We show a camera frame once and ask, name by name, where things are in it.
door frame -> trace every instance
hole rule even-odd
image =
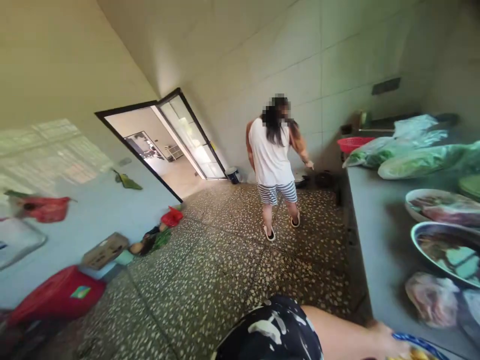
[[[220,161],[217,153],[215,152],[215,149],[214,147],[212,146],[212,142],[210,141],[210,139],[207,137],[207,134],[205,134],[205,131],[204,129],[202,128],[202,126],[200,125],[199,123],[199,120],[197,119],[197,117],[195,116],[195,113],[194,111],[192,110],[192,107],[190,106],[187,98],[185,97],[183,91],[181,88],[177,87],[175,90],[173,90],[172,92],[170,92],[167,96],[161,98],[156,105],[156,108],[158,109],[158,112],[161,114],[161,116],[165,119],[165,121],[168,123],[169,127],[172,129],[172,131],[176,134],[177,138],[182,142],[183,146],[189,151],[189,149],[185,146],[184,142],[182,141],[182,138],[178,135],[177,131],[175,130],[175,128],[172,126],[172,124],[170,123],[169,119],[165,116],[164,112],[162,111],[162,109],[160,108],[162,105],[165,105],[166,103],[170,102],[171,100],[173,100],[174,98],[176,98],[177,96],[180,97],[180,99],[183,101],[183,103],[185,104],[185,107],[186,107],[186,110],[188,111],[188,113],[190,114],[191,118],[193,119],[193,122],[195,123],[196,127],[198,128],[198,130],[200,131],[200,134],[201,136],[203,137],[203,140],[205,141],[205,144],[208,145],[208,148],[210,149],[213,157],[215,158],[218,166],[220,167],[220,170],[223,172],[223,175],[225,175],[225,168],[222,164],[222,162]],[[228,177],[225,175],[224,177],[210,177],[208,180],[224,180],[224,179],[227,179]]]
[[[130,146],[130,144],[123,138],[122,135],[107,121],[108,116],[112,115],[118,115],[118,114],[123,114],[123,113],[128,113],[134,110],[140,110],[140,109],[145,109],[145,108],[150,108],[151,106],[157,105],[159,102],[157,100],[151,100],[151,101],[146,101],[146,102],[140,102],[137,104],[133,105],[128,105],[128,106],[122,106],[122,107],[116,107],[114,109],[110,110],[104,110],[104,111],[97,111],[95,112],[96,117],[117,137],[118,140],[121,141],[123,145],[126,146],[128,150],[138,159],[140,162],[152,173],[154,177],[159,180],[163,186],[166,187],[166,189],[180,202],[183,203],[184,201],[180,198],[180,196],[175,193],[175,191],[172,190],[172,188],[162,179],[160,175],[158,175],[155,170],[153,170],[147,162],[140,156],[139,153],[135,151],[133,147]]]

hand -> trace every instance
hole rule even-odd
[[[314,163],[311,162],[310,160],[308,160],[306,163],[305,163],[305,166],[309,169],[312,169],[312,170],[315,170],[314,169]]]
[[[368,330],[371,333],[373,351],[372,357],[377,360],[386,358],[410,358],[410,345],[406,341],[395,340],[393,330],[382,322],[374,321]]]

white shelf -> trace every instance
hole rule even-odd
[[[177,160],[179,157],[181,157],[184,154],[178,145],[165,146],[165,152],[167,155],[169,154],[170,156],[168,157],[172,157],[173,160]]]

doorway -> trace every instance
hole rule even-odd
[[[226,179],[184,94],[95,113],[179,201]]]

bowl of food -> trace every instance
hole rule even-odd
[[[440,222],[421,222],[411,229],[413,244],[452,280],[480,289],[480,232]]]
[[[449,360],[443,353],[421,338],[400,332],[394,333],[392,336],[397,340],[410,343],[410,359],[406,360]],[[389,358],[388,360],[403,360],[403,358]]]
[[[413,190],[405,196],[405,207],[418,222],[435,221],[480,228],[480,203],[453,192]]]

